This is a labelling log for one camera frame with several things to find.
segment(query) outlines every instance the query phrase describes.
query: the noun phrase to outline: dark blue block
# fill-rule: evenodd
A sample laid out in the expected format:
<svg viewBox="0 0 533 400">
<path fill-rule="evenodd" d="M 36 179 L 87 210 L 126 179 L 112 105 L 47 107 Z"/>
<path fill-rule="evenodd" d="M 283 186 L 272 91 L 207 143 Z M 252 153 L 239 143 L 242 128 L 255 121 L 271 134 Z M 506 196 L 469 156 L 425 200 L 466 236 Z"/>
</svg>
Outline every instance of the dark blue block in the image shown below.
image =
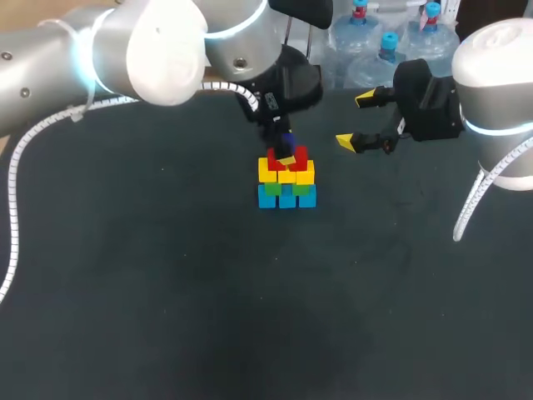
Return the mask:
<svg viewBox="0 0 533 400">
<path fill-rule="evenodd" d="M 296 139 L 291 132 L 283 133 L 283 142 L 291 146 L 292 154 L 296 151 Z"/>
<path fill-rule="evenodd" d="M 292 185 L 281 187 L 280 208 L 295 208 L 296 196 L 292 195 Z"/>
<path fill-rule="evenodd" d="M 268 196 L 265 185 L 259 185 L 257 189 L 259 208 L 276 208 L 276 196 Z"/>
<path fill-rule="evenodd" d="M 311 185 L 309 187 L 309 194 L 307 196 L 298 197 L 298 206 L 300 208 L 316 207 L 316 185 Z"/>
</svg>

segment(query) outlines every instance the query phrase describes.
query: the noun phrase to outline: plastic water jug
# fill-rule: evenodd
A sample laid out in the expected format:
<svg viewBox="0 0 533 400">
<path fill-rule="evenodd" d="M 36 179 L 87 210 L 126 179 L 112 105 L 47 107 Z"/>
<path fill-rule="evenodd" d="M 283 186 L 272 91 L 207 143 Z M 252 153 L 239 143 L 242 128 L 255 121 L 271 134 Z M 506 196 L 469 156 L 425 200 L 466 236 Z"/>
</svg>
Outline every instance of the plastic water jug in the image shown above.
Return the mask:
<svg viewBox="0 0 533 400">
<path fill-rule="evenodd" d="M 431 73 L 442 78 L 451 75 L 451 61 L 460 41 L 453 29 L 437 23 L 440 15 L 441 5 L 438 2 L 427 3 L 426 15 L 422 15 L 422 21 L 409 23 L 401 51 L 405 52 L 409 60 L 425 59 Z"/>
<path fill-rule="evenodd" d="M 346 69 L 358 54 L 377 48 L 378 22 L 366 15 L 368 0 L 353 0 L 351 15 L 340 17 L 332 26 L 321 63 L 326 88 L 343 88 Z"/>
<path fill-rule="evenodd" d="M 396 51 L 397 46 L 398 35 L 385 32 L 379 52 L 362 54 L 348 67 L 346 88 L 391 88 L 398 64 L 406 60 L 403 54 Z"/>
</svg>

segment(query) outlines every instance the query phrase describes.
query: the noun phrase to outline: yellow block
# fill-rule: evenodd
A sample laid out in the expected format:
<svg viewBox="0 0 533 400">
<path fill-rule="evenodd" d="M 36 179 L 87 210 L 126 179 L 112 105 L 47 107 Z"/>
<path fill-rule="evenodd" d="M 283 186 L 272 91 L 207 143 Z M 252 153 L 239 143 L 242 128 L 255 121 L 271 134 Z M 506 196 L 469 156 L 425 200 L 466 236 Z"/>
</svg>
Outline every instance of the yellow block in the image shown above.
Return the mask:
<svg viewBox="0 0 533 400">
<path fill-rule="evenodd" d="M 336 135 L 336 140 L 339 142 L 341 146 L 355 153 L 356 150 L 353 148 L 350 142 L 352 137 L 353 137 L 353 133 L 347 133 L 346 135 Z"/>
<path fill-rule="evenodd" d="M 276 183 L 277 172 L 268 170 L 268 158 L 259 158 L 259 182 L 260 183 Z"/>
<path fill-rule="evenodd" d="M 282 158 L 281 160 L 277 160 L 277 161 L 279 161 L 283 165 L 287 166 L 287 165 L 294 164 L 296 162 L 296 159 L 295 159 L 294 156 L 290 156 L 290 157 L 287 157 L 287 158 Z"/>
<path fill-rule="evenodd" d="M 370 92 L 366 92 L 366 93 L 363 93 L 363 94 L 360 94 L 359 96 L 356 97 L 356 104 L 358 107 L 360 107 L 359 105 L 359 99 L 360 98 L 372 98 L 374 96 L 374 92 L 376 90 L 375 89 L 372 89 Z"/>
<path fill-rule="evenodd" d="M 296 183 L 296 172 L 286 171 L 277 172 L 278 183 Z"/>
<path fill-rule="evenodd" d="M 312 160 L 307 161 L 307 171 L 296 173 L 296 185 L 314 185 L 315 184 L 315 163 Z"/>
</svg>

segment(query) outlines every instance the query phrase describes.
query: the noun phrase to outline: black work surface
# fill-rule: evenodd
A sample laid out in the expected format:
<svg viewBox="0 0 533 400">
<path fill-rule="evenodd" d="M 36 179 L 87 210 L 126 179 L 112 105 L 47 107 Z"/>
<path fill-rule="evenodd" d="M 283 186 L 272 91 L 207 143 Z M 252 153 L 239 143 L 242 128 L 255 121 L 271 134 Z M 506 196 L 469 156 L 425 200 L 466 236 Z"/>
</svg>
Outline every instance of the black work surface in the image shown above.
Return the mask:
<svg viewBox="0 0 533 400">
<path fill-rule="evenodd" d="M 257 208 L 264 149 L 233 97 L 104 109 L 34 139 L 2 400 L 528 398 L 532 194 L 491 189 L 454 243 L 471 137 L 356 156 L 335 134 L 388 111 L 353 97 L 294 117 L 312 210 Z"/>
</svg>

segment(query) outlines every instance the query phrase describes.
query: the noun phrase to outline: stacked blocks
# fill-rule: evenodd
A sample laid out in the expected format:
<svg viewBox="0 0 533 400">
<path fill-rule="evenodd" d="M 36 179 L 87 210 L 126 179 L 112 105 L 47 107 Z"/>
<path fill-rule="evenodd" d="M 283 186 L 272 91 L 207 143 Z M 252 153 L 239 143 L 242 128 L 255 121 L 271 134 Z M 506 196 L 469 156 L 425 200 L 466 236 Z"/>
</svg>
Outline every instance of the stacked blocks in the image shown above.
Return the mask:
<svg viewBox="0 0 533 400">
<path fill-rule="evenodd" d="M 316 207 L 315 163 L 304 146 L 295 147 L 294 158 L 285 166 L 276 160 L 272 148 L 259 158 L 259 208 Z"/>
</svg>

